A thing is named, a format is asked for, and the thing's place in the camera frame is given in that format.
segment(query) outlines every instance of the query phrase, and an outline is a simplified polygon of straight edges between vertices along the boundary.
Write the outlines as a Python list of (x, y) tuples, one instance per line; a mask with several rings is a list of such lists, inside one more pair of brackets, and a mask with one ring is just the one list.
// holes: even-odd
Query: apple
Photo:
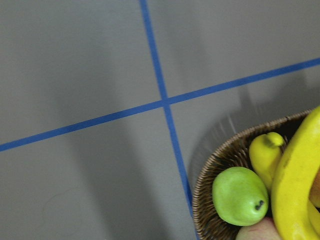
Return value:
[(240, 228), (235, 240), (281, 240), (271, 217), (264, 217), (260, 222)]
[(252, 170), (234, 166), (220, 172), (212, 183), (212, 201), (219, 217), (229, 224), (250, 226), (264, 218), (268, 191)]

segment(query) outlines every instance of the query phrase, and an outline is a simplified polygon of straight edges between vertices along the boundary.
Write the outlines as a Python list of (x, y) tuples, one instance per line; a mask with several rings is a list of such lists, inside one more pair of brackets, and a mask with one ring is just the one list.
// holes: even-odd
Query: blue tape line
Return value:
[(162, 69), (161, 69), (156, 40), (155, 40), (151, 18), (148, 10), (147, 0), (140, 0), (140, 7), (142, 12), (142, 18), (143, 18), (143, 23), (145, 27), (146, 37), (149, 43), (149, 49), (150, 49), (150, 54), (152, 58), (155, 77), (156, 77), (158, 88), (160, 91), (160, 96), (162, 100), (166, 100), (168, 98), (168, 94), (167, 94), (166, 84), (165, 84)]
[(116, 119), (121, 119), (121, 118), (125, 118), (125, 117), (129, 117), (135, 114), (140, 114), (149, 110), (154, 110), (154, 109), (158, 109), (163, 107), (163, 102), (162, 101), (154, 101), (148, 104), (144, 104), (141, 106), (137, 106), (137, 107), (133, 107), (133, 108), (129, 108), (123, 111), (118, 111), (118, 112), (114, 112), (105, 116), (100, 116), (97, 118), (93, 118), (90, 120), (86, 120), (86, 121), (82, 121), (82, 122), (78, 122), (72, 125), (68, 125), (68, 126), (64, 126), (64, 127), (60, 127), (54, 130), (50, 130), (50, 131), (46, 131), (43, 133), (39, 133), (36, 135), (32, 135), (32, 136), (28, 136), (22, 139), (18, 139), (15, 141), (11, 141), (11, 142), (7, 142), (4, 144), (0, 145), (0, 152), (2, 151), (6, 151), (9, 149), (13, 149), (13, 148), (17, 148), (23, 145), (27, 145), (27, 144), (31, 144), (31, 143), (35, 143), (41, 140), (45, 140), (45, 139), (49, 139), (49, 138), (53, 138), (59, 135), (63, 135), (63, 134), (67, 134), (67, 133), (71, 133), (77, 130), (81, 130), (81, 129), (85, 129), (85, 128), (89, 128), (95, 125), (99, 125), (99, 124), (104, 124)]
[(179, 140), (178, 140), (174, 119), (172, 116), (170, 105), (167, 103), (168, 94), (167, 94), (166, 84), (165, 84), (165, 80), (164, 80), (162, 69), (161, 69), (161, 64), (159, 60), (159, 55), (158, 55), (156, 40), (153, 32), (152, 22), (149, 14), (147, 0), (140, 0), (140, 7), (141, 7), (141, 13), (142, 13), (142, 18), (144, 22), (146, 36), (149, 43), (149, 49), (150, 49), (150, 54), (151, 54), (152, 63), (154, 67), (154, 72), (155, 72), (156, 80), (158, 83), (161, 99), (163, 100), (164, 115), (165, 115), (165, 119), (170, 132), (172, 148), (173, 148), (176, 163), (178, 166), (178, 171), (180, 174), (184, 194), (187, 200), (189, 212), (190, 212), (190, 215), (192, 216), (193, 212), (192, 212), (191, 189), (190, 189), (188, 176), (187, 176), (184, 160), (183, 160), (180, 145), (179, 145)]
[[(299, 71), (299, 70), (303, 70), (303, 69), (307, 69), (307, 68), (311, 68), (311, 67), (315, 67), (320, 65), (320, 58), (315, 58), (312, 60), (308, 60), (308, 61), (304, 61), (304, 62), (300, 62), (297, 64), (293, 64), (290, 66), (285, 66), (282, 68), (278, 68), (275, 70), (271, 70), (271, 71), (266, 71), (263, 73), (259, 73), (256, 75), (252, 75), (252, 76), (248, 76), (248, 77), (244, 77), (244, 78), (239, 78), (233, 81), (229, 81), (229, 82), (225, 82), (222, 84), (218, 84), (218, 85), (214, 85), (214, 86), (210, 86), (210, 87), (206, 87), (203, 89), (199, 89), (196, 91), (192, 91), (192, 92), (188, 92), (188, 93), (184, 93), (181, 95), (177, 95), (177, 96), (173, 96), (173, 97), (169, 97), (166, 101), (166, 104), (176, 104), (176, 103), (180, 103), (180, 102), (184, 102), (187, 100), (191, 100), (191, 99), (195, 99), (195, 98), (199, 98), (205, 95), (209, 95), (209, 94), (213, 94), (216, 92), (220, 92), (220, 91), (224, 91), (224, 90), (228, 90), (231, 88), (235, 88), (235, 87), (239, 87), (245, 84), (249, 84), (249, 83), (253, 83), (253, 82), (257, 82), (260, 80), (265, 80), (265, 79), (269, 79), (269, 78), (273, 78), (273, 77), (277, 77), (280, 75), (284, 75), (284, 74), (288, 74), (291, 72), (295, 72), (295, 71)], [(4, 144), (0, 144), (0, 152), (5, 151), (5, 150), (9, 150), (9, 149), (13, 149), (13, 148), (17, 148), (23, 145), (27, 145), (27, 144), (31, 144), (34, 142), (38, 142), (41, 140), (45, 140), (48, 138), (52, 138), (52, 137), (56, 137), (62, 134), (67, 134), (76, 130), (81, 130), (84, 128), (88, 128), (94, 125), (98, 125), (98, 124), (103, 124), (106, 122), (110, 122), (113, 120), (117, 120), (117, 119), (121, 119), (121, 118), (125, 118), (131, 115), (135, 115), (135, 114), (139, 114), (139, 113), (143, 113), (149, 110), (153, 110), (153, 109), (158, 109), (163, 107), (164, 105), (164, 101), (160, 100), (160, 101), (155, 101), (155, 102), (151, 102), (151, 103), (147, 103), (144, 105), (140, 105), (137, 107), (133, 107), (130, 109), (126, 109), (123, 111), (119, 111), (119, 112), (115, 112), (112, 114), (108, 114), (105, 116), (101, 116), (98, 118), (94, 118), (94, 119), (90, 119), (90, 120), (86, 120), (83, 122), (79, 122), (79, 123), (75, 123), (73, 125), (69, 125), (69, 126), (65, 126), (65, 127), (61, 127), (55, 130), (51, 130), (51, 131), (47, 131), (47, 132), (43, 132), (43, 133), (39, 133), (37, 135), (33, 135), (33, 136), (29, 136), (29, 137), (25, 137), (22, 139), (18, 139), (18, 140), (14, 140), (11, 142), (7, 142)]]
[(177, 96), (173, 96), (170, 97), (168, 99), (168, 104), (176, 104), (179, 102), (183, 102), (183, 101), (187, 101), (187, 100), (191, 100), (191, 99), (195, 99), (198, 97), (202, 97), (208, 94), (213, 94), (216, 92), (220, 92), (220, 91), (224, 91), (224, 90), (228, 90), (228, 89), (232, 89), (235, 87), (239, 87), (242, 85), (246, 85), (246, 84), (250, 84), (250, 83), (254, 83), (254, 82), (258, 82), (261, 80), (266, 80), (266, 79), (270, 79), (270, 78), (274, 78), (277, 76), (281, 76), (284, 74), (289, 74), (295, 71), (299, 71), (299, 70), (303, 70), (303, 69), (307, 69), (307, 68), (311, 68), (314, 66), (318, 66), (320, 65), (320, 58), (315, 58), (312, 60), (308, 60), (308, 61), (304, 61), (304, 62), (300, 62), (297, 64), (293, 64), (293, 65), (289, 65), (289, 66), (285, 66), (285, 67), (280, 67), (274, 70), (270, 70), (270, 71), (265, 71), (259, 74), (255, 74), (255, 75), (251, 75), (251, 76), (247, 76), (247, 77), (243, 77), (243, 78), (239, 78), (233, 81), (228, 81), (228, 82), (224, 82), (218, 85), (214, 85), (214, 86), (209, 86), (206, 88), (202, 88), (199, 90), (195, 90), (195, 91), (191, 91), (185, 94), (181, 94), (181, 95), (177, 95)]

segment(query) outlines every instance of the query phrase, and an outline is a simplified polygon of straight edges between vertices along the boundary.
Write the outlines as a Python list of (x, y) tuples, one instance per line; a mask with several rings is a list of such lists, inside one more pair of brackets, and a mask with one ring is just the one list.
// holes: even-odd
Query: yellow fruit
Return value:
[(320, 235), (320, 213), (315, 208), (315, 206), (312, 204), (311, 201), (308, 201), (308, 213), (309, 213), (309, 219), (314, 227), (314, 230), (318, 235)]
[(264, 182), (268, 192), (281, 158), (280, 146), (285, 143), (283, 137), (276, 132), (257, 136), (249, 146), (249, 157), (256, 174)]
[(319, 153), (320, 106), (304, 119), (275, 171), (271, 207), (283, 240), (320, 240), (308, 213), (309, 192), (320, 167)]
[(313, 181), (309, 198), (313, 205), (315, 205), (317, 208), (320, 208), (320, 171), (318, 171)]

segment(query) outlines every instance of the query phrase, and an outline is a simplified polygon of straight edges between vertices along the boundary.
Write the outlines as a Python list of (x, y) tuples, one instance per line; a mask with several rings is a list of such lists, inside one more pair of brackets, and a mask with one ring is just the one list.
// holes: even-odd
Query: floor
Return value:
[(315, 0), (3, 0), (0, 239), (196, 240), (234, 134), (320, 101)]

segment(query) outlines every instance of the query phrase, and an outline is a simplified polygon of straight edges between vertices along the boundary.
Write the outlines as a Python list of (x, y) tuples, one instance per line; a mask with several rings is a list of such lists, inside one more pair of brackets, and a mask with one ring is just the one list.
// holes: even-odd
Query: wicker basket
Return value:
[(223, 221), (215, 210), (212, 202), (212, 183), (215, 177), (223, 170), (234, 166), (252, 170), (248, 154), (251, 141), (260, 134), (273, 131), (282, 135), (288, 142), (310, 111), (306, 110), (246, 129), (227, 140), (209, 157), (198, 176), (192, 202), (193, 221), (201, 240), (234, 240), (240, 229), (239, 226)]

